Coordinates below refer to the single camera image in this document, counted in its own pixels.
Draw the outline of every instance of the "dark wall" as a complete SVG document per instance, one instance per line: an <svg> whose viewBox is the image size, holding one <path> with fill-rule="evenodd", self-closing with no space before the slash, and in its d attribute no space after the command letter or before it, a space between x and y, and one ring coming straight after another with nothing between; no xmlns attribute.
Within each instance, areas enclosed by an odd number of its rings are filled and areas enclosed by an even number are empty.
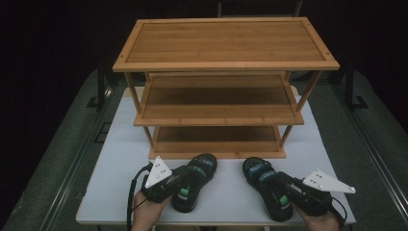
<svg viewBox="0 0 408 231"><path fill-rule="evenodd" d="M408 1L307 0L303 10L341 65L350 58L408 132Z"/></svg>
<svg viewBox="0 0 408 231"><path fill-rule="evenodd" d="M225 13L268 13L269 1L228 1ZM217 3L38 0L0 3L1 205L7 219L89 74L113 63L137 18L215 17ZM279 7L285 9L282 1ZM336 58L351 57L405 129L407 2L307 0Z"/></svg>

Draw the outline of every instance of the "middle shelf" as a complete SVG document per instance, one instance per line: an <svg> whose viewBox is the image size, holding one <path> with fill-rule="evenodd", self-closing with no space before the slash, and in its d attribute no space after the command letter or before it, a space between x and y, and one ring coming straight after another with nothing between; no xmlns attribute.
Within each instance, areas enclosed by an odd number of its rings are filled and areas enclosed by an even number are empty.
<svg viewBox="0 0 408 231"><path fill-rule="evenodd" d="M154 72L137 126L301 125L285 71Z"/></svg>

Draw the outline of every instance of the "shelf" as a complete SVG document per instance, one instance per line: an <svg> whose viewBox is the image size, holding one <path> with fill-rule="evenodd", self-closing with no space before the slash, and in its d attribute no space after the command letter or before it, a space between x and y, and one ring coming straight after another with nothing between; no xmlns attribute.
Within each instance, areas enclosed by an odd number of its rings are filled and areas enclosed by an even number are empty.
<svg viewBox="0 0 408 231"><path fill-rule="evenodd" d="M209 152L219 159L286 158L276 126L156 127L149 158L190 159Z"/></svg>
<svg viewBox="0 0 408 231"><path fill-rule="evenodd" d="M114 65L123 72L337 68L306 17L139 19Z"/></svg>
<svg viewBox="0 0 408 231"><path fill-rule="evenodd" d="M303 124L284 71L149 73L137 126Z"/></svg>

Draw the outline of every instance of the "table surface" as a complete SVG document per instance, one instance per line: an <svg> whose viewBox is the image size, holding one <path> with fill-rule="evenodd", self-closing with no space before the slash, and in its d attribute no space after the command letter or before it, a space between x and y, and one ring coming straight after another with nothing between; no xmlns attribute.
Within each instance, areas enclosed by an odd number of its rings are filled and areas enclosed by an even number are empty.
<svg viewBox="0 0 408 231"><path fill-rule="evenodd" d="M140 19L114 71L335 70L306 17Z"/></svg>
<svg viewBox="0 0 408 231"><path fill-rule="evenodd" d="M321 141L308 103L304 106L305 125L295 126L285 144L288 158L270 159L275 170L292 177L304 178L316 168L336 178L336 173ZM141 127L134 127L136 109L132 98L121 99L109 134L106 138L87 193L76 219L83 224L125 224L127 196L131 180L148 163L149 143ZM285 126L279 128L282 133ZM286 222L271 220L262 197L245 181L242 174L244 159L218 160L216 175L202 190L195 209L188 214L167 206L158 224L179 225L302 225L295 212ZM189 160L165 160L170 168L186 165ZM140 177L137 189L140 188ZM347 223L355 222L348 202L341 192L332 192L347 210ZM343 213L343 209L334 204Z"/></svg>

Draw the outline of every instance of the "shelf frame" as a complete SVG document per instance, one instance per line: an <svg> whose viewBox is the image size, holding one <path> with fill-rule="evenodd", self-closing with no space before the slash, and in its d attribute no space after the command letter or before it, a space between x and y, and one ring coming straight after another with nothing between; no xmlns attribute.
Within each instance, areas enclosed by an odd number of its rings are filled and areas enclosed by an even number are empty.
<svg viewBox="0 0 408 231"><path fill-rule="evenodd" d="M124 72L138 117L143 106L131 72L145 72L149 85L154 72L286 71L285 81L289 82L291 71L313 70L309 85L294 108L301 114L321 73L339 67L306 17L182 18L138 20L114 71ZM148 130L148 126L155 124L138 125L143 127L151 150L156 150L159 136L152 137ZM284 144L296 123L273 124L277 125L287 125L276 141L284 152Z"/></svg>

